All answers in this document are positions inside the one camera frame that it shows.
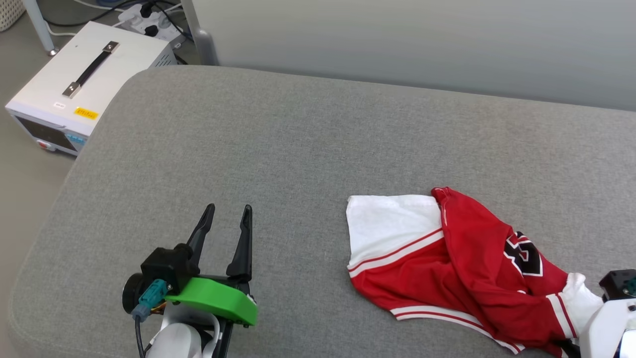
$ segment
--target teal connector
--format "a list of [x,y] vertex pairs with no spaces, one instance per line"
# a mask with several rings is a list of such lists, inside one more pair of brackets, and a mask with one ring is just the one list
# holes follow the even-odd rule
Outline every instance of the teal connector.
[[139,304],[130,313],[132,318],[139,317],[141,322],[144,322],[150,316],[150,311],[158,306],[167,294],[168,283],[166,281],[159,279],[153,281],[139,298]]

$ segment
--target gray sofa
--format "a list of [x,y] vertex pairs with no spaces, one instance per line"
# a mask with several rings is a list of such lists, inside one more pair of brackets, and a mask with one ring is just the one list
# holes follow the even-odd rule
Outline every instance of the gray sofa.
[[[66,179],[13,289],[24,357],[135,357],[121,288],[208,203],[201,261],[222,273],[254,210],[259,323],[230,357],[509,357],[468,328],[396,321],[351,286],[353,194],[450,186],[566,271],[633,266],[636,113],[440,90],[174,66],[120,90]],[[159,320],[142,325],[147,341]],[[544,357],[528,350],[524,357]]]

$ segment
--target red jersey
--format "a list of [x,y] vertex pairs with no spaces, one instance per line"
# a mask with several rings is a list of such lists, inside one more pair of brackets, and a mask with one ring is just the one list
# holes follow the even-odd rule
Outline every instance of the red jersey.
[[[576,337],[602,301],[480,203],[450,188],[428,196],[353,196],[347,207],[354,287],[398,320],[470,327],[514,353]],[[575,313],[583,289],[591,312]]]

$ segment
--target power strip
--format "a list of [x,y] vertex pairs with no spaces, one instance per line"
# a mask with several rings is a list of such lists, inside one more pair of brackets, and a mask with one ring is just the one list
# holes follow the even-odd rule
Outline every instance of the power strip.
[[162,12],[142,14],[142,4],[135,4],[119,14],[120,27],[128,31],[168,41],[172,48],[181,47],[186,38]]

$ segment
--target yellow label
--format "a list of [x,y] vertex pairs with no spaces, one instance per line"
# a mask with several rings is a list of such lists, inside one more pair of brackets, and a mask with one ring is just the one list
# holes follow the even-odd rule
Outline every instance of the yellow label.
[[85,110],[84,108],[81,108],[81,107],[78,107],[78,109],[75,110],[75,114],[81,115],[82,117],[86,117],[92,120],[97,119],[97,116],[99,115],[97,112]]

